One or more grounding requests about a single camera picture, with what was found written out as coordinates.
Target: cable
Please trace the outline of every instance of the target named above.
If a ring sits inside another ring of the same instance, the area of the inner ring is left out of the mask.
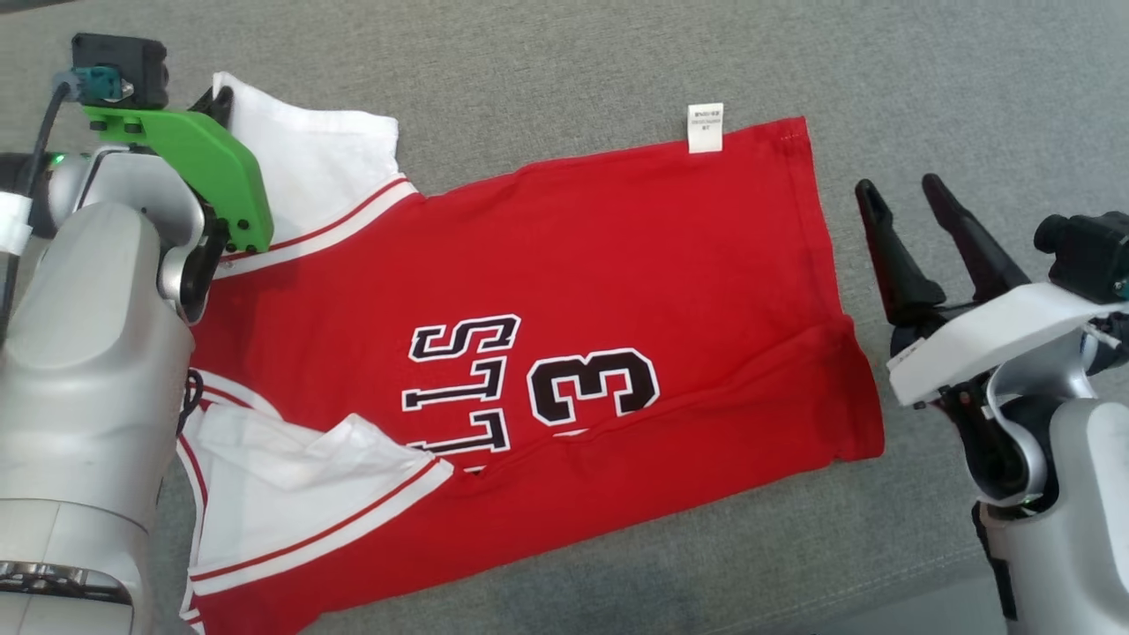
[[[27,198],[35,195],[35,189],[43,177],[43,157],[47,154],[47,138],[51,137],[51,128],[55,124],[55,116],[59,114],[59,106],[70,94],[70,84],[62,81],[55,86],[55,92],[51,95],[46,112],[43,113],[43,123],[40,124],[40,136],[35,138],[35,148],[32,150],[30,169],[24,175],[23,194]]]
[[[176,436],[181,436],[184,424],[189,423],[189,416],[200,406],[200,399],[204,395],[204,379],[195,368],[189,368],[189,376],[184,380],[184,401],[181,405],[181,416],[176,425]]]
[[[55,124],[55,116],[59,115],[59,107],[63,99],[70,94],[70,84],[65,81],[55,86],[51,94],[51,102],[43,113],[43,123],[40,124],[40,134],[35,138],[35,148],[32,150],[30,165],[23,174],[20,186],[17,191],[28,199],[35,198],[35,190],[40,186],[40,179],[43,177],[43,159],[47,154],[47,138],[51,137],[51,128]],[[16,301],[16,271],[19,268],[19,254],[7,253],[5,262],[5,276],[0,281],[0,346],[8,338],[8,321],[11,319],[11,308]]]
[[[8,320],[11,316],[12,303],[16,297],[16,270],[19,269],[19,256],[12,253],[0,254],[6,261],[3,290],[0,293],[0,346],[8,337]]]

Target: white trim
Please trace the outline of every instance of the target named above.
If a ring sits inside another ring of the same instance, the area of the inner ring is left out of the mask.
[[[478,384],[463,384],[453,385],[445,388],[435,389],[420,389],[411,388],[400,393],[400,407],[404,412],[415,412],[422,410],[425,406],[430,406],[432,403],[449,403],[452,401],[472,401],[479,400],[485,403],[487,401],[498,401],[501,399],[501,390],[506,384],[506,359],[507,357],[502,355],[501,357],[489,357],[487,359],[475,359],[471,363],[471,376],[472,377],[485,377],[482,383]],[[490,383],[495,379],[495,373],[491,372],[493,363],[498,363],[498,390],[496,392],[485,392],[490,389]],[[482,389],[483,392],[472,392],[470,394],[457,394],[455,397],[435,397],[436,394],[444,394],[449,392],[461,392],[474,389]],[[414,406],[408,405],[408,398],[414,397],[420,401]]]
[[[181,459],[181,466],[184,468],[184,472],[189,477],[189,485],[192,487],[192,501],[195,503],[196,507],[196,520],[192,525],[192,546],[189,550],[189,564],[193,565],[196,562],[196,557],[200,553],[200,532],[204,527],[204,496],[203,490],[200,488],[200,482],[196,481],[196,470],[192,468],[192,460],[189,458],[187,442],[183,438],[176,440],[176,455]],[[184,583],[184,599],[181,600],[181,619],[189,621],[200,617],[199,609],[189,610],[192,604],[192,577],[185,573]]]
[[[269,417],[273,417],[275,419],[282,419],[282,416],[279,415],[278,408],[274,408],[274,406],[270,401],[268,401],[265,397],[259,394],[257,392],[251,390],[250,388],[238,382],[234,382],[231,380],[217,375],[216,373],[209,373],[203,368],[196,368],[196,372],[200,373],[200,379],[204,381],[204,393],[203,397],[201,398],[202,401],[209,401],[212,403],[226,403],[229,406],[242,406],[244,408],[251,408],[256,412],[262,412],[263,415],[266,415]],[[230,394],[231,397],[237,399],[238,402],[233,403],[229,399],[226,399],[212,392],[211,389],[226,392],[227,394]]]
[[[385,188],[387,186],[388,183],[393,183],[401,179],[404,179],[403,174],[395,174],[391,179],[382,183],[380,186],[376,188],[375,191],[379,191],[380,188]],[[322,251],[324,249],[329,249],[340,243],[341,241],[344,241],[345,238],[356,234],[357,232],[364,229],[365,226],[376,220],[377,217],[379,217],[382,214],[392,208],[392,206],[396,205],[397,202],[404,200],[405,198],[414,193],[417,193],[415,188],[408,181],[397,183],[392,188],[388,188],[388,190],[382,193],[379,197],[376,197],[371,202],[365,206],[364,209],[357,211],[357,214],[353,214],[352,217],[350,217],[348,220],[341,223],[336,227],[333,227],[332,229],[323,234],[318,234],[310,238],[301,240],[297,243],[287,246],[272,249],[266,253],[259,253],[255,255],[240,258],[238,260],[227,260],[220,262],[219,268],[216,270],[216,278],[217,279],[228,278],[231,276],[237,276],[239,273],[247,273],[251,271],[255,271],[257,269],[262,269],[264,267],[270,267],[272,264],[278,264],[280,262],[295,260],[297,258],[301,258],[304,255],[309,255],[312,253]],[[353,210],[356,210],[356,207],[350,208],[344,216],[352,214]],[[333,223],[336,223],[339,220],[340,218],[331,223],[327,223],[325,226],[332,225]],[[320,230],[321,229],[315,229],[312,233],[316,233]]]
[[[399,516],[413,504],[434,492],[450,478],[454,469],[447,461],[438,460],[434,463],[425,463],[425,473],[411,485],[404,487],[384,503],[377,505],[368,513],[349,523],[321,540],[310,542],[299,549],[286,551],[282,555],[269,560],[238,568],[216,577],[193,581],[192,588],[196,595],[210,595],[228,589],[270,577],[340,549],[360,538],[364,538],[376,528]],[[189,576],[195,577],[207,575],[211,571],[227,568],[221,567],[198,568],[190,566]]]
[[[506,334],[506,323],[493,324],[489,327],[483,327],[485,322],[498,322],[500,320],[509,320],[511,324],[509,337],[504,338]],[[462,357],[464,353],[471,349],[475,333],[489,333],[493,331],[493,339],[482,338],[479,340],[479,348],[476,353],[493,353],[496,350],[509,350],[514,348],[514,342],[517,341],[517,331],[522,328],[522,319],[514,313],[506,313],[504,315],[487,315],[485,318],[471,318],[470,320],[460,320],[455,328],[450,330],[450,336],[447,337],[447,325],[446,324],[432,324],[430,327],[419,327],[412,333],[411,348],[408,349],[408,357],[412,362],[426,363],[436,359],[454,359],[456,357]],[[458,333],[465,331],[463,336],[463,347],[456,349],[455,346],[458,343]],[[445,338],[450,340],[446,345],[435,343],[436,340]],[[422,340],[423,349],[420,355],[417,356],[415,347]]]
[[[495,433],[493,433],[493,430],[490,429],[490,423],[491,421],[489,419],[487,419],[487,420],[481,420],[480,419],[480,417],[485,416],[485,415],[495,415],[495,416],[498,417],[497,423],[498,423],[499,434],[501,436],[501,446],[500,447],[493,444],[496,440],[495,440]],[[483,434],[476,434],[476,435],[473,435],[473,436],[464,436],[462,438],[450,438],[450,440],[447,440],[447,441],[437,441],[435,443],[428,443],[426,441],[415,441],[415,442],[409,443],[406,446],[408,447],[417,447],[419,450],[423,450],[426,452],[430,452],[430,453],[435,454],[436,456],[447,456],[447,455],[450,455],[450,454],[463,454],[465,452],[478,452],[479,450],[489,450],[491,454],[495,453],[495,452],[508,452],[509,451],[509,428],[506,426],[506,412],[504,412],[501,408],[495,408],[495,409],[491,409],[491,410],[476,410],[476,411],[470,414],[470,419],[471,419],[471,427],[472,428],[475,427],[475,426],[481,426],[481,427],[487,428],[487,432],[483,433]],[[443,450],[443,446],[445,446],[445,445],[446,446],[450,446],[450,445],[454,445],[454,444],[462,444],[462,443],[469,443],[469,442],[475,442],[475,441],[489,441],[491,443],[489,445],[487,445],[487,444],[469,445],[469,446],[463,447],[461,450]]]

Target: red jersey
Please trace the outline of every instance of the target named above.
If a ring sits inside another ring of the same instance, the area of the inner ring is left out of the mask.
[[[181,442],[209,634],[296,633],[883,446],[802,119],[432,198],[391,175],[222,264],[195,336],[212,401],[259,411]]]

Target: gray fabric surface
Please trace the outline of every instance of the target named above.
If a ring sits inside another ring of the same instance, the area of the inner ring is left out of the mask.
[[[1040,219],[1129,200],[1129,9],[944,5],[84,0],[0,18],[0,148],[30,147],[79,29],[163,40],[183,105],[225,69],[306,107],[396,116],[401,165],[425,193],[681,138],[688,103],[725,102],[730,130],[804,114],[843,304],[882,379],[889,331],[857,180],[878,184],[908,246],[954,298],[971,286],[934,226],[922,173],[940,173],[1035,276],[1049,266],[1030,246]],[[53,147],[90,143],[72,110]],[[882,459],[326,616],[309,633],[809,633],[982,574],[954,433],[882,386]],[[152,543],[165,633],[180,633],[191,525],[175,468]]]

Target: printed number 3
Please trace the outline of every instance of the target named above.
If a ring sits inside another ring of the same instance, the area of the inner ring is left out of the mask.
[[[484,337],[475,353],[495,354],[508,350],[517,341],[522,319],[514,314],[491,315],[463,320],[450,329],[438,324],[420,327],[412,334],[408,356],[417,363],[438,359],[454,359],[465,355],[476,333]],[[506,376],[507,356],[476,359],[471,364],[471,375],[481,377],[472,384],[437,389],[411,389],[402,393],[404,411],[421,410],[430,403],[476,400],[496,401],[501,398]],[[546,426],[561,426],[576,421],[574,399],[561,394],[560,386],[571,383],[576,386],[576,399],[588,400],[607,397],[607,379],[623,376],[627,386],[615,391],[615,414],[627,415],[650,406],[658,399],[658,377],[655,366],[645,355],[633,348],[596,350],[587,355],[570,355],[540,359],[526,374],[530,407],[533,416]],[[480,410],[470,414],[471,425],[484,427],[485,433],[444,442],[419,441],[410,443],[436,454],[454,454],[474,450],[504,452],[509,450],[509,433],[501,409]]]

